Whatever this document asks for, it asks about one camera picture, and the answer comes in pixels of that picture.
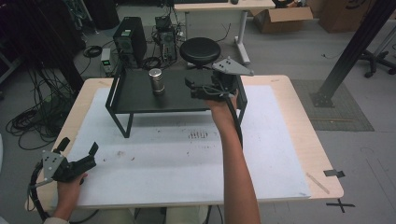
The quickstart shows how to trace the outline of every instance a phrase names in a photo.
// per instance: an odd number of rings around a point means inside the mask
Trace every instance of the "table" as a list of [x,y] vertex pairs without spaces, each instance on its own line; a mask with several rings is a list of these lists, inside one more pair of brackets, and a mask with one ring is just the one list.
[[235,37],[236,46],[242,56],[244,64],[250,64],[248,53],[244,46],[245,24],[248,17],[248,10],[274,8],[275,4],[271,0],[239,0],[237,5],[228,3],[209,3],[209,4],[175,4],[176,11],[184,11],[186,19],[186,38],[188,38],[189,12],[206,10],[242,10],[239,35]]
[[[64,137],[70,138],[64,154],[69,153],[78,130],[87,114],[93,96],[99,88],[109,88],[112,78],[92,78],[85,81],[64,127],[58,136],[55,146]],[[309,199],[329,199],[343,196],[343,188],[336,176],[326,176],[323,171],[332,170],[332,165],[318,140],[318,137],[304,111],[304,108],[286,76],[242,77],[244,85],[269,85],[272,87],[278,106],[281,110],[296,154],[305,173],[305,180],[311,191]],[[38,182],[43,180],[41,174]],[[39,199],[45,210],[51,210],[52,197],[56,183],[50,183],[37,189]]]

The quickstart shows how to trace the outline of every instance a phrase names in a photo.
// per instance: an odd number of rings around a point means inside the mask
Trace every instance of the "black shelf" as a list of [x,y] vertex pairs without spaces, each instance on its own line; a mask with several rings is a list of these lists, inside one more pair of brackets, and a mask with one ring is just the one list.
[[[203,100],[191,98],[191,90],[185,85],[185,77],[197,85],[211,84],[213,71],[208,70],[164,70],[162,73],[165,92],[154,95],[151,89],[149,71],[125,70],[122,66],[114,77],[106,101],[106,109],[114,119],[125,138],[130,136],[134,114],[205,111],[208,106]],[[238,108],[242,121],[248,100],[240,77],[237,77],[239,90]],[[129,114],[127,129],[120,124],[117,114]]]

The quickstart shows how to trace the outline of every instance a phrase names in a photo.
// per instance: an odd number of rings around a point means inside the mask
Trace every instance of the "black box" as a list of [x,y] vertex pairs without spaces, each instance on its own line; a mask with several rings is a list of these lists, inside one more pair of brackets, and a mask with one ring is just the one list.
[[148,45],[140,17],[125,17],[113,39],[126,67],[142,67]]

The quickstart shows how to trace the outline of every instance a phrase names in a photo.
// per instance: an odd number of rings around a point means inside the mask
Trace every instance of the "human hand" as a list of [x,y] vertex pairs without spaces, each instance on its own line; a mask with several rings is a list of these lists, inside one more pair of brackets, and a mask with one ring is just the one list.
[[71,182],[58,182],[58,205],[56,206],[54,217],[68,220],[76,208],[79,192],[81,189],[80,181],[87,177],[87,174],[82,174]]
[[[238,90],[236,90],[236,94],[231,98],[231,102],[233,104],[233,109],[236,110],[236,99],[238,97]],[[215,121],[216,126],[218,127],[220,132],[227,131],[230,128],[234,129],[233,116],[230,112],[230,108],[227,106],[225,101],[211,101],[206,100],[205,103],[209,106],[212,111],[212,119]]]

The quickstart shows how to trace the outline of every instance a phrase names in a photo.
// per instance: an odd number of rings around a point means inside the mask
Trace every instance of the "gray bracket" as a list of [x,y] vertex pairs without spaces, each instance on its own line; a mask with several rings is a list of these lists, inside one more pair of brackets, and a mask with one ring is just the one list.
[[61,154],[45,151],[43,153],[44,181],[52,179],[65,157]]
[[218,63],[213,63],[212,68],[216,71],[222,72],[224,74],[229,75],[238,75],[238,76],[253,76],[254,72],[251,69],[246,68],[244,65],[234,61],[227,57]]

